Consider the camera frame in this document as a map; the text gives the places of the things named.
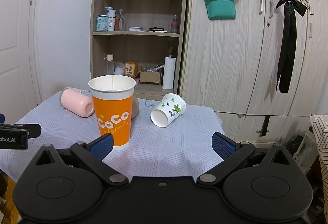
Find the orange paper cup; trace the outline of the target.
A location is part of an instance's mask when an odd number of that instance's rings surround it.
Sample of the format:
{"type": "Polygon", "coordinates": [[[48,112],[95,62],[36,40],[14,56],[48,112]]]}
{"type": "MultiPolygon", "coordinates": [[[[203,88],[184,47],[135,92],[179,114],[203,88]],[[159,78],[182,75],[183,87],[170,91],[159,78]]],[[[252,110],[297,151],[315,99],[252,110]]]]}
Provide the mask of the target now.
{"type": "Polygon", "coordinates": [[[88,83],[100,134],[111,134],[117,149],[130,141],[135,85],[135,79],[123,75],[99,76],[88,83]]]}

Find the pink plastic cup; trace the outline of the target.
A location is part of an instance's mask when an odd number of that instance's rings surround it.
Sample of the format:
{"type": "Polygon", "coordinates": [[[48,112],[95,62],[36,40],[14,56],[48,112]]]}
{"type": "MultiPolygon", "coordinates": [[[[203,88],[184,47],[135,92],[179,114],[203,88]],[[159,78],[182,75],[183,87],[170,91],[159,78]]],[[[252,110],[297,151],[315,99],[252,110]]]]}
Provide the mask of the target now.
{"type": "Polygon", "coordinates": [[[79,117],[90,117],[94,113],[92,98],[72,88],[63,90],[59,101],[65,109],[79,117]]]}

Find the white floral paper cup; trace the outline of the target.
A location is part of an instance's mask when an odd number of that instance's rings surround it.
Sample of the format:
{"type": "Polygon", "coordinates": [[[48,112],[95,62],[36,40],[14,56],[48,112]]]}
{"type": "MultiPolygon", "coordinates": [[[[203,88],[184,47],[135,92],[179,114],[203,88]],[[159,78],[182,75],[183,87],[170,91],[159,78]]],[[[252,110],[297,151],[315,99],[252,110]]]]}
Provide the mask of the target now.
{"type": "Polygon", "coordinates": [[[160,128],[165,128],[186,111],[186,102],[177,94],[166,94],[151,111],[151,121],[160,128]]]}

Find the white door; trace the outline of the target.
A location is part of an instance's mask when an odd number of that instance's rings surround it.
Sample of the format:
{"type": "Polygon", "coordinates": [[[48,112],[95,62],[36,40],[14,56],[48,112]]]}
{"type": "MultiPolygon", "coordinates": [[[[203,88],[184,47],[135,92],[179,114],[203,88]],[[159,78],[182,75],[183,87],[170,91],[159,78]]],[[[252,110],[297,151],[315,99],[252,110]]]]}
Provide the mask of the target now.
{"type": "Polygon", "coordinates": [[[37,106],[31,73],[31,0],[1,0],[1,114],[14,124],[37,106]]]}

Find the clear bottle beige cap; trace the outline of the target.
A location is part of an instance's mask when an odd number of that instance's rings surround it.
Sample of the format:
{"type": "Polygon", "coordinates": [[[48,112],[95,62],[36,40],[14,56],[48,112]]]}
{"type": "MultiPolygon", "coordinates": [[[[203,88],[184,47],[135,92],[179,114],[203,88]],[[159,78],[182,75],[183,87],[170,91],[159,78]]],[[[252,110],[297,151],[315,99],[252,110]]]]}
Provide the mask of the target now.
{"type": "Polygon", "coordinates": [[[115,74],[115,69],[114,69],[113,54],[107,54],[105,75],[114,75],[114,74],[115,74]]]}

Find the wooden wardrobe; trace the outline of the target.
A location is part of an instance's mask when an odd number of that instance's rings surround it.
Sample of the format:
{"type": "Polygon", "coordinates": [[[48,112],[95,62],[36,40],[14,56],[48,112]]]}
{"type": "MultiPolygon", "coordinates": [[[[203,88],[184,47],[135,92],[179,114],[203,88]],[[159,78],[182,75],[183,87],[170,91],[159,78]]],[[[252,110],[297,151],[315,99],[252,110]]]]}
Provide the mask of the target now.
{"type": "Polygon", "coordinates": [[[276,86],[284,9],[279,0],[235,0],[236,18],[210,20],[205,0],[190,0],[180,94],[208,106],[236,141],[287,143],[310,125],[327,73],[327,0],[301,0],[287,93],[276,86]]]}

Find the small cardboard box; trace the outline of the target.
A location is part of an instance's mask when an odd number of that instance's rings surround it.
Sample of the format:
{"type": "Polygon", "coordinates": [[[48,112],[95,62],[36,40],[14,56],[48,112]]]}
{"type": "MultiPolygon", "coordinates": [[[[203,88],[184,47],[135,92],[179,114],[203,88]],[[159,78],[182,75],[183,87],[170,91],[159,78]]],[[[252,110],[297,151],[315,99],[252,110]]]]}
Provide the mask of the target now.
{"type": "Polygon", "coordinates": [[[140,72],[140,82],[143,84],[159,84],[160,83],[160,73],[141,71],[140,72]]]}

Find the geometric patterned bag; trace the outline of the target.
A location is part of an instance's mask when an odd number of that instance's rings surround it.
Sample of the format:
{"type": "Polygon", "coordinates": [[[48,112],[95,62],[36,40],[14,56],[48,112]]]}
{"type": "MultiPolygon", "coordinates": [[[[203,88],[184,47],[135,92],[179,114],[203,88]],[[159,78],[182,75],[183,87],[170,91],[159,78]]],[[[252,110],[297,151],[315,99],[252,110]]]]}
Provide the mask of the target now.
{"type": "Polygon", "coordinates": [[[317,144],[319,162],[322,175],[323,184],[323,197],[324,197],[324,212],[327,221],[327,203],[328,203],[328,179],[327,179],[327,166],[328,166],[328,123],[327,115],[312,115],[310,116],[310,124],[313,130],[315,141],[317,144]]]}

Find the orange floral box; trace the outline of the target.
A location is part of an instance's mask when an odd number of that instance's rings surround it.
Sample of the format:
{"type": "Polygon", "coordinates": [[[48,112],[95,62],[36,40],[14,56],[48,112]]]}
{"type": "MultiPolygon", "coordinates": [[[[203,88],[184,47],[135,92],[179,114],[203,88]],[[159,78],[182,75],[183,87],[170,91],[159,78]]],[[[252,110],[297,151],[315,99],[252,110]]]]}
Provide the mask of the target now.
{"type": "Polygon", "coordinates": [[[135,77],[138,73],[138,64],[135,62],[126,62],[124,65],[124,74],[129,77],[135,77]]]}

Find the white paper towel roll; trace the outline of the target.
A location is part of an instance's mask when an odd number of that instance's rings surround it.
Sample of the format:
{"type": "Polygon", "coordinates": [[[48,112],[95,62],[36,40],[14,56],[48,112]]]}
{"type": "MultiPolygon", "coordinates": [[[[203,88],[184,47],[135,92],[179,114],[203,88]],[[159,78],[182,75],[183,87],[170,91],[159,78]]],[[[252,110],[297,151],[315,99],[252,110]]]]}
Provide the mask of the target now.
{"type": "Polygon", "coordinates": [[[163,83],[162,83],[162,88],[165,90],[173,89],[175,66],[176,66],[176,58],[174,58],[174,57],[166,57],[165,58],[163,83]]]}

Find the teal round container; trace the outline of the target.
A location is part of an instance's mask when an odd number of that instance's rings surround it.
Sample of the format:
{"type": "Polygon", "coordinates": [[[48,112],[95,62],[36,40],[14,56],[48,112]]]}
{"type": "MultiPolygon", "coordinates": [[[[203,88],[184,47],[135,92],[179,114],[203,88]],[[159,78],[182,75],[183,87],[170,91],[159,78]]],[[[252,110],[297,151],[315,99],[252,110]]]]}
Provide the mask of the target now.
{"type": "Polygon", "coordinates": [[[108,16],[99,15],[96,20],[96,31],[108,31],[108,16]]]}

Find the wooden shelf unit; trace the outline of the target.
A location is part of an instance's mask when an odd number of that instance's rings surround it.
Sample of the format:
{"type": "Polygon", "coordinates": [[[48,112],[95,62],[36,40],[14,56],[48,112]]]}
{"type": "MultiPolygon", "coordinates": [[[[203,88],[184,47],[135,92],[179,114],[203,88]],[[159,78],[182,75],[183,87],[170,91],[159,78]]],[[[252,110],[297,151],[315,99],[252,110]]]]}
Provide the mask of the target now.
{"type": "Polygon", "coordinates": [[[139,70],[176,58],[174,93],[179,91],[185,36],[187,0],[92,0],[90,23],[91,77],[105,73],[106,55],[115,63],[135,62],[139,70]],[[99,15],[105,7],[116,10],[115,30],[96,31],[99,15]],[[178,33],[171,33],[173,17],[179,17],[178,33]]]}

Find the white lotion bottle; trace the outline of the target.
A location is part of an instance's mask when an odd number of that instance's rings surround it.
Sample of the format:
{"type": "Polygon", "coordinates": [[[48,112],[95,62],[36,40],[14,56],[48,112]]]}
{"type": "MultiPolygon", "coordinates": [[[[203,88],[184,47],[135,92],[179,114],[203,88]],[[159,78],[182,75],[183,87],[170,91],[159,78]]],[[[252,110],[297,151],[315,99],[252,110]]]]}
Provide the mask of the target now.
{"type": "Polygon", "coordinates": [[[114,31],[115,30],[115,19],[116,19],[116,10],[113,7],[105,7],[107,10],[107,31],[114,31]]]}

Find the pink glass bottle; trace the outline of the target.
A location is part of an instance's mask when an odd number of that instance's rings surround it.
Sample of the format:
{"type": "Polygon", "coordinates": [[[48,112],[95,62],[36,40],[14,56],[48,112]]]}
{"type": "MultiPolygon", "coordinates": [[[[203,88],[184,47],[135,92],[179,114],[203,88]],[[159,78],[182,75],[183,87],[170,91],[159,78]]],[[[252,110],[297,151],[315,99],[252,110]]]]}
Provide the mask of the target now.
{"type": "Polygon", "coordinates": [[[178,33],[179,31],[179,17],[175,15],[171,21],[171,33],[178,33]]]}

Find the teal fabric pouch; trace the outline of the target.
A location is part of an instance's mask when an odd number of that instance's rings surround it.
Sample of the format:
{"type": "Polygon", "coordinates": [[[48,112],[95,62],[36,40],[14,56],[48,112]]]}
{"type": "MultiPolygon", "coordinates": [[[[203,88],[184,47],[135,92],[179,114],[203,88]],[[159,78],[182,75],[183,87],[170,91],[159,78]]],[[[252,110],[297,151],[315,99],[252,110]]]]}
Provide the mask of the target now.
{"type": "Polygon", "coordinates": [[[236,19],[235,0],[205,0],[205,6],[210,20],[236,19]]]}

